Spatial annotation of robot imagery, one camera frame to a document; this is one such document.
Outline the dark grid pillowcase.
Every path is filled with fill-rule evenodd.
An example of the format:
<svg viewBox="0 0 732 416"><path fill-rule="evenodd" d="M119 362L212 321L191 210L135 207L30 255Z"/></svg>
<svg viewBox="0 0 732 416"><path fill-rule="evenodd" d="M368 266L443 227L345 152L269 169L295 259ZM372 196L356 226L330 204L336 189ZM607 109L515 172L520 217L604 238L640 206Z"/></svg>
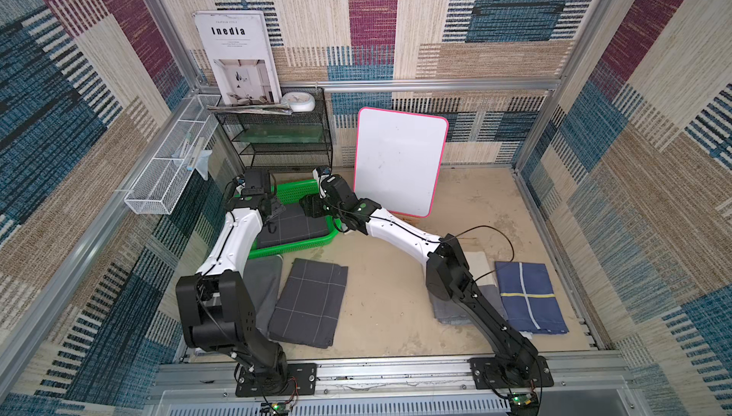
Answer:
<svg viewBox="0 0 732 416"><path fill-rule="evenodd" d="M333 345L349 268L296 259L268 326L277 342L329 349Z"/></svg>
<svg viewBox="0 0 732 416"><path fill-rule="evenodd" d="M256 249L283 246L322 238L330 233L325 217L311 218L299 204L288 204L283 212L264 225L257 235Z"/></svg>

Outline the beige cream pillowcase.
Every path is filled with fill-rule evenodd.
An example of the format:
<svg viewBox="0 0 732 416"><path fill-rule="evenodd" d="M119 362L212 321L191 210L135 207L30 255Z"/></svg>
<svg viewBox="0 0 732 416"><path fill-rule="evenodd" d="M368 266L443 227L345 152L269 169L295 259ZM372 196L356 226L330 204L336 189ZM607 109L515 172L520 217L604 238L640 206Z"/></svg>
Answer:
<svg viewBox="0 0 732 416"><path fill-rule="evenodd" d="M465 253L469 271L480 286L497 286L495 262L483 251L467 251Z"/></svg>

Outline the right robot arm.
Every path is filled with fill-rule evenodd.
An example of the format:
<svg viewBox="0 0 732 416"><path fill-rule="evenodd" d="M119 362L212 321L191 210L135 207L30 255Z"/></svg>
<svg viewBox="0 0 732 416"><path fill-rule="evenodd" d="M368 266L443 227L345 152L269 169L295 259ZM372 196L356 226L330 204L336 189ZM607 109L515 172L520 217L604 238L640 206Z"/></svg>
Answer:
<svg viewBox="0 0 732 416"><path fill-rule="evenodd" d="M504 387L551 384L536 347L483 296L457 236L427 233L398 219L377 202L358 198L347 181L327 166L316 168L313 178L318 192L299 201L307 216L334 217L341 221L345 233L358 231L410 255L422 265L430 294L467 314L494 351L494 358L480 372L484 381L494 379Z"/></svg>

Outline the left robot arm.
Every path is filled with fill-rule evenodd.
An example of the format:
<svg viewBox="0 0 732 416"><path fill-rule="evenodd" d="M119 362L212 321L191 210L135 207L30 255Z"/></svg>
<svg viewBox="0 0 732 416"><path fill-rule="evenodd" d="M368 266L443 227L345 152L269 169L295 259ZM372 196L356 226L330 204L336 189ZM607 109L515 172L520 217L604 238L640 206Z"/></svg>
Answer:
<svg viewBox="0 0 732 416"><path fill-rule="evenodd" d="M224 225L210 255L175 286L186 346L233 359L239 396L246 389L275 395L290 382L282 347L255 325L257 310L243 280L257 235L274 217L272 180L268 170L250 168L226 185Z"/></svg>

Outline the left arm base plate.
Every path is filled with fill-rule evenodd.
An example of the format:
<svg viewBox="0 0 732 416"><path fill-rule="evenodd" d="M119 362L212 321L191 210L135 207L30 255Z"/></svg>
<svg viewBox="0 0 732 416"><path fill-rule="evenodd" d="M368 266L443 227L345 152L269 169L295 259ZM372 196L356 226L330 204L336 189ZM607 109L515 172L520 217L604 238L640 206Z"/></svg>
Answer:
<svg viewBox="0 0 732 416"><path fill-rule="evenodd" d="M318 379L315 363L289 364L286 368L237 365L234 395L245 397L297 397L314 395Z"/></svg>

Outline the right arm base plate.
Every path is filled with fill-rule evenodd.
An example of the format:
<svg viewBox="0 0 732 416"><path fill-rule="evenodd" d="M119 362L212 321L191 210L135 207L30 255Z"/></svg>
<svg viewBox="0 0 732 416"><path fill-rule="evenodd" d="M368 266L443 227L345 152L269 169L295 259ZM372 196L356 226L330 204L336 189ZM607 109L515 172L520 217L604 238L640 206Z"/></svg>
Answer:
<svg viewBox="0 0 732 416"><path fill-rule="evenodd" d="M554 387L555 381L543 356L527 361L499 356L469 360L476 389L530 389Z"/></svg>

